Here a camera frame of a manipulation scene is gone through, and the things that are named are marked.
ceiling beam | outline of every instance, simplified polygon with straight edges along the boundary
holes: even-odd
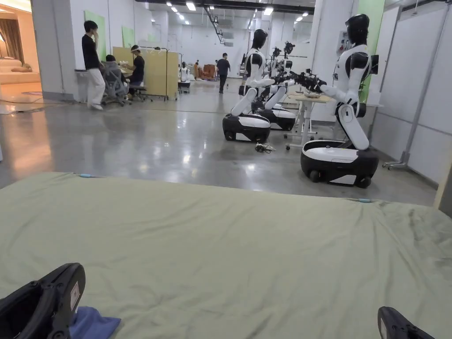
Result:
[[[135,0],[136,2],[148,2],[150,4],[166,4],[167,0]],[[170,0],[173,5],[186,6],[185,0]],[[277,5],[277,4],[262,4],[259,2],[248,1],[230,1],[230,0],[193,0],[197,7],[215,6],[215,8],[221,9],[241,9],[241,10],[264,10],[267,7],[273,7],[273,12],[282,13],[304,13],[314,14],[314,7],[308,6],[289,6],[289,5]]]

shoe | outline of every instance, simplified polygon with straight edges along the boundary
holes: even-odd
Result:
[[[104,108],[101,105],[99,105],[99,104],[91,104],[91,107],[93,107],[93,108],[95,108],[95,109],[97,109],[99,111],[103,111],[104,110]]]

curtain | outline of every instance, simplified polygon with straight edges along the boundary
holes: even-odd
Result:
[[[22,52],[17,20],[0,19],[0,32],[5,40],[8,56],[20,60],[24,64],[24,53]]]

table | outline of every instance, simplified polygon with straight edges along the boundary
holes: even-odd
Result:
[[[318,98],[308,98],[304,94],[301,95],[289,95],[290,99],[295,99],[300,102],[300,107],[298,108],[298,117],[299,121],[299,132],[298,133],[286,133],[284,137],[301,137],[301,144],[286,144],[286,149],[289,150],[291,147],[302,148],[304,144],[308,141],[308,134],[314,133],[311,130],[311,112],[312,106],[315,103],[325,104],[331,100],[330,97],[326,95],[321,95]]]

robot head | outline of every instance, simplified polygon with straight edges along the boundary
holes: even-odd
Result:
[[[286,41],[286,46],[284,47],[284,57],[292,53],[295,45],[291,44],[289,41]]]
[[[281,53],[281,50],[278,47],[275,47],[273,51],[273,56],[277,58],[279,56],[279,53]]]
[[[253,38],[253,46],[252,48],[255,49],[261,49],[262,46],[265,44],[265,40],[267,40],[267,32],[263,31],[261,29],[257,29],[254,32],[254,38]]]
[[[351,43],[367,43],[369,22],[369,17],[365,14],[352,16],[345,22],[347,25],[348,38]]]

